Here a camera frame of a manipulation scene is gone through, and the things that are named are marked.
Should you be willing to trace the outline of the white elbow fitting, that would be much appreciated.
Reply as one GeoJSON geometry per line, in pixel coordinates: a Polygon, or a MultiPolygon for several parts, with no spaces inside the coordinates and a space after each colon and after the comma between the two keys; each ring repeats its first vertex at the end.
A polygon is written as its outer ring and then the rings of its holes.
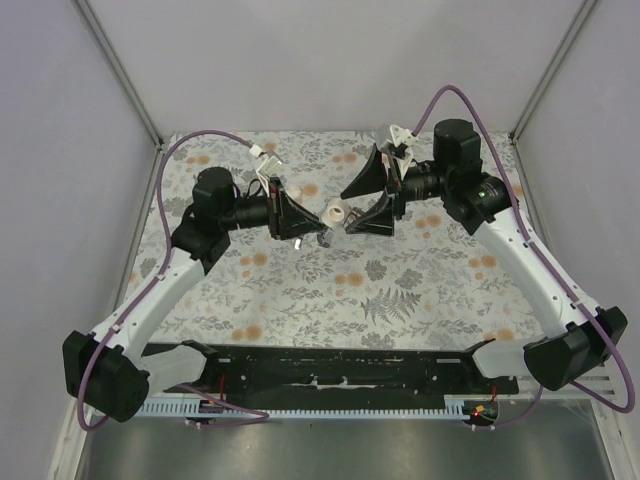
{"type": "Polygon", "coordinates": [[[327,227],[336,229],[344,224],[351,211],[352,208],[346,201],[335,198],[328,202],[320,219],[327,227]]]}

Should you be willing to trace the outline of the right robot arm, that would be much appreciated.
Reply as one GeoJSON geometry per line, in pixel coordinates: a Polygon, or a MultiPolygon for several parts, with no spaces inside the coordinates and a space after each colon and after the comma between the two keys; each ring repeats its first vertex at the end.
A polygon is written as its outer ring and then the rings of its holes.
{"type": "Polygon", "coordinates": [[[602,365],[628,325],[626,316],[587,295],[540,242],[506,182],[484,171],[481,138],[472,123],[438,122],[431,161],[415,161],[416,141],[410,130],[392,125],[373,145],[365,166],[340,197],[381,196],[346,232],[391,236],[408,203],[440,199],[449,217],[509,274],[543,332],[539,338],[489,341],[475,348],[473,359],[481,374],[530,374],[544,388],[557,391],[602,365]]]}

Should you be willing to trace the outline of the white elbow fitting left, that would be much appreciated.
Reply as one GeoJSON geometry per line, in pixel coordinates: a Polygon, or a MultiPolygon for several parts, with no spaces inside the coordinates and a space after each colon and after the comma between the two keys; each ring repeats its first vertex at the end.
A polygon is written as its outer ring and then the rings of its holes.
{"type": "Polygon", "coordinates": [[[292,186],[292,187],[289,189],[289,195],[290,195],[293,199],[298,200],[298,199],[300,199],[300,198],[302,197],[302,190],[301,190],[301,188],[300,188],[300,187],[298,187],[298,186],[292,186]]]}

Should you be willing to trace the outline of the aluminium frame post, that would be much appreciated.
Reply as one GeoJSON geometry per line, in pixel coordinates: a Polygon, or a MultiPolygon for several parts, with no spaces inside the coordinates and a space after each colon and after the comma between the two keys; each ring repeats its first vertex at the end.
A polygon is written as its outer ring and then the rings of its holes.
{"type": "Polygon", "coordinates": [[[599,0],[583,0],[580,2],[549,61],[546,63],[540,78],[529,95],[514,127],[509,132],[509,138],[513,144],[516,144],[523,136],[527,126],[531,122],[548,91],[553,86],[556,77],[560,73],[572,50],[577,45],[584,29],[600,4],[601,2],[599,0]]]}
{"type": "Polygon", "coordinates": [[[72,0],[71,3],[77,10],[79,17],[88,28],[91,36],[106,62],[109,70],[114,75],[116,82],[122,90],[127,102],[134,110],[136,117],[143,127],[147,137],[157,150],[164,146],[164,137],[152,119],[148,109],[134,86],[134,83],[127,72],[120,56],[118,55],[113,42],[102,25],[95,9],[88,0],[72,0]]]}

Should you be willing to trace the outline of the aluminium frame post right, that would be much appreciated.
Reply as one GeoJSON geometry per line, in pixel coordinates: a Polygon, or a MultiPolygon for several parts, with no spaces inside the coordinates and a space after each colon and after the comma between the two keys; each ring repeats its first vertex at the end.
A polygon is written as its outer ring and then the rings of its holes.
{"type": "Polygon", "coordinates": [[[560,73],[572,50],[577,45],[584,29],[600,4],[601,2],[599,0],[583,0],[580,2],[549,61],[546,63],[540,78],[529,95],[514,127],[509,132],[509,138],[513,144],[516,144],[523,136],[527,126],[531,122],[548,91],[553,86],[556,77],[560,73]]]}

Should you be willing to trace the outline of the bronze water faucet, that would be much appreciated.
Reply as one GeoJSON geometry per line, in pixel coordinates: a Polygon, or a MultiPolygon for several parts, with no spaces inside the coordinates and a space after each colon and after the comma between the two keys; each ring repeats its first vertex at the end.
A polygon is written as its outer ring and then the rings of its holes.
{"type": "Polygon", "coordinates": [[[344,228],[347,229],[352,223],[354,223],[359,217],[361,213],[358,209],[353,209],[349,212],[349,214],[345,217],[344,228]]]}

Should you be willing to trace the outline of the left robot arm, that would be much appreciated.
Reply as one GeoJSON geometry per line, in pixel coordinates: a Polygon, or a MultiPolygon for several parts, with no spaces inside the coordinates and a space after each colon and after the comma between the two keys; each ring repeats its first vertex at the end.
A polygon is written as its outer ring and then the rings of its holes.
{"type": "Polygon", "coordinates": [[[152,355],[145,349],[179,300],[224,255],[232,231],[267,227],[272,238],[292,240],[326,230],[318,216],[287,194],[279,178],[269,178],[263,189],[258,196],[241,195],[223,167],[198,175],[193,201],[171,234],[160,267],[90,333],[74,331],[63,343],[66,387],[79,414],[90,406],[126,422],[149,396],[204,376],[215,352],[202,343],[184,341],[152,355]]]}

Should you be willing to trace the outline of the floral patterned table mat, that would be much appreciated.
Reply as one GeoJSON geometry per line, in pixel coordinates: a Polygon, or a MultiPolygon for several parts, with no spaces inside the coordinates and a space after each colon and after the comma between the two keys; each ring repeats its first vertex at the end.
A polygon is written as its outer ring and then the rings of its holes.
{"type": "MultiPolygon", "coordinates": [[[[149,209],[129,288],[165,254],[164,232],[192,201],[196,177],[227,168],[256,188],[249,145],[273,149],[280,177],[320,213],[364,166],[369,131],[240,132],[168,140],[161,205],[149,209]]],[[[497,259],[452,220],[439,200],[411,203],[391,237],[334,233],[330,248],[278,241],[264,228],[231,234],[227,252],[192,287],[152,340],[298,347],[463,350],[483,340],[542,334],[531,306],[497,259]]]]}

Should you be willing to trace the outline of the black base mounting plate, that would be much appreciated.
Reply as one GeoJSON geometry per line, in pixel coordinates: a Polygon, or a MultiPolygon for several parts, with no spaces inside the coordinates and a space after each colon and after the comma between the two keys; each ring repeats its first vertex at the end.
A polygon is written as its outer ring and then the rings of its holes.
{"type": "Polygon", "coordinates": [[[444,395],[517,394],[515,379],[484,377],[469,348],[366,350],[215,345],[215,355],[193,385],[233,395],[273,393],[289,388],[339,386],[444,395]]]}

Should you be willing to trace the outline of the aluminium frame post left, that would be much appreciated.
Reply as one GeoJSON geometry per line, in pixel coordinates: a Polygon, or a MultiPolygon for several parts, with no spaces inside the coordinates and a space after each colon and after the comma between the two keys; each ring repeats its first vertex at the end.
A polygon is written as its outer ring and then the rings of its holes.
{"type": "Polygon", "coordinates": [[[113,42],[102,25],[95,9],[88,0],[72,0],[71,3],[77,10],[79,17],[88,28],[91,36],[106,62],[109,70],[114,75],[116,82],[122,90],[127,102],[134,110],[136,117],[143,127],[147,137],[157,150],[164,146],[164,137],[152,119],[148,109],[134,86],[134,83],[127,72],[120,56],[118,55],[113,42]]]}

